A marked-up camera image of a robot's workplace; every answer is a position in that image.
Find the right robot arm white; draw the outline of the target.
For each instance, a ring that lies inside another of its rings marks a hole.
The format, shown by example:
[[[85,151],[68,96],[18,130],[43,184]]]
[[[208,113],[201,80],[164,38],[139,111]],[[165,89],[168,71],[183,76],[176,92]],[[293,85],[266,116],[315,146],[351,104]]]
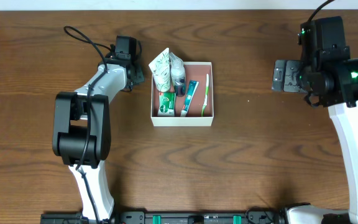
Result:
[[[349,188],[345,211],[298,205],[287,223],[358,223],[358,58],[351,58],[342,18],[308,19],[300,26],[299,60],[277,60],[272,90],[303,93],[313,108],[328,109],[341,145]]]

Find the green white toothbrush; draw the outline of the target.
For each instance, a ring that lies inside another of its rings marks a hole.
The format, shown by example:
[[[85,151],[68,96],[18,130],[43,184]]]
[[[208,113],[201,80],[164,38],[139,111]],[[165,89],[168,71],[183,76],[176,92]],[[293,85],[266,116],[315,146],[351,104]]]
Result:
[[[206,83],[205,83],[205,92],[204,92],[204,102],[201,109],[201,117],[204,117],[204,111],[208,105],[208,92],[209,92],[209,74],[206,74]]]

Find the green soap bar pack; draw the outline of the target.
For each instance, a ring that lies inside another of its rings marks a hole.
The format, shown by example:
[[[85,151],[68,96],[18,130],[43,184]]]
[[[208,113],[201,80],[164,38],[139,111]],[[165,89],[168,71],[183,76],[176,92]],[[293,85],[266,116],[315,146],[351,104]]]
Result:
[[[174,92],[160,92],[158,99],[159,108],[157,116],[174,117],[176,94]]]

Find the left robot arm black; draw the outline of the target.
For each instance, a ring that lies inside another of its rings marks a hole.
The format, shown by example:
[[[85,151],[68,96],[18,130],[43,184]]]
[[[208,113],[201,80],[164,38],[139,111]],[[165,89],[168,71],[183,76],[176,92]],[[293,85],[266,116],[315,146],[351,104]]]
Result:
[[[142,83],[141,43],[119,35],[95,75],[75,91],[55,98],[52,149],[75,177],[83,202],[78,223],[111,223],[114,199],[105,160],[111,148],[109,105],[124,90]]]

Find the Colgate toothpaste tube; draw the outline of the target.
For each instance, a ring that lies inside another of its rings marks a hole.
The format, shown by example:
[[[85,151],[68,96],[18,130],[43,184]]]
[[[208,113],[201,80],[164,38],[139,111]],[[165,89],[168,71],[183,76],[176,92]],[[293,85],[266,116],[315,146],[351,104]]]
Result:
[[[184,105],[183,105],[183,108],[182,108],[181,114],[180,114],[181,117],[185,117],[188,114],[188,111],[189,111],[190,105],[191,105],[191,101],[193,99],[193,96],[196,92],[198,85],[199,85],[199,81],[190,80],[189,86],[188,86],[188,91],[185,96]]]

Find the clear pump soap bottle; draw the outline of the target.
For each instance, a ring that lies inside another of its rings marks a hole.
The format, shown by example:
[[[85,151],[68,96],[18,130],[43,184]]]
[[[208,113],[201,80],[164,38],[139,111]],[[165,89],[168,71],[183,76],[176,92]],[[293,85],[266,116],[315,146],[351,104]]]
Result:
[[[182,97],[186,93],[186,73],[183,60],[170,52],[170,74],[173,88],[177,97]]]

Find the white Pantene tube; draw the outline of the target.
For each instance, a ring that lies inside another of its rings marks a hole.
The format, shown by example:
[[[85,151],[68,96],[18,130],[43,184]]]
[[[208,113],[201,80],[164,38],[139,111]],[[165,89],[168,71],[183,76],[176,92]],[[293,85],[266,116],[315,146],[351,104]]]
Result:
[[[169,53],[169,48],[166,48],[149,63],[155,87],[160,92],[167,92],[171,88]]]

